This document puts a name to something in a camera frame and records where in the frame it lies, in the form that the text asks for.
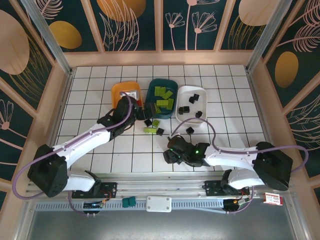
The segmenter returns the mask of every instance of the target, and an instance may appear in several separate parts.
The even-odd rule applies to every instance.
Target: orange circle
[[[120,22],[131,20],[130,15],[128,16],[130,9],[136,18],[140,17],[146,9],[146,0],[97,0],[97,3],[105,15]]]

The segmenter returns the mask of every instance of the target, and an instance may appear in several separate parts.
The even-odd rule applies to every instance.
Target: teal tray
[[[155,96],[155,87],[165,87],[166,91],[173,92],[171,99],[174,99],[173,102],[173,108],[172,110],[167,110],[163,107],[161,107],[161,113],[156,114],[154,116],[155,119],[169,119],[172,114],[175,112],[176,107],[176,100],[177,100],[177,93],[178,93],[178,84],[175,81],[168,80],[168,79],[153,79],[148,88],[148,92],[145,97],[145,103],[152,103],[155,104],[157,100],[163,100],[160,96]]]

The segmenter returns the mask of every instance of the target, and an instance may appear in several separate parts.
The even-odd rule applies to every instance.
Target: bracket
[[[237,190],[228,186],[222,188],[220,180],[205,181],[202,188],[205,189],[205,194],[207,197],[220,197],[230,195],[241,196],[243,193],[247,194],[248,196],[250,195],[250,190],[248,187],[244,187],[241,190]]]
[[[117,194],[116,182],[102,182],[100,185],[100,191],[97,195],[93,195],[90,191],[74,191],[72,193],[73,199],[105,199],[105,194],[111,193],[111,198],[114,199]]]

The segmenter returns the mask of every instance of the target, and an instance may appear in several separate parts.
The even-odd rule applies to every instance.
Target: white tray
[[[194,104],[189,102],[189,98],[194,94],[199,95],[199,100]],[[179,114],[179,108],[188,106],[190,108],[189,113]],[[190,118],[195,118],[198,111],[202,112],[201,119],[207,119],[207,92],[201,87],[197,86],[182,86],[178,90],[176,98],[175,117],[181,123],[182,121]],[[201,120],[191,120],[183,124],[185,127],[198,128],[204,124]]]

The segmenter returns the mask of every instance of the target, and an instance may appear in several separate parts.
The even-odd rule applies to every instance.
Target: gray metal floor
[[[256,199],[236,215],[175,210],[104,212],[95,218],[74,212],[35,212],[28,240],[292,240],[286,206]]]

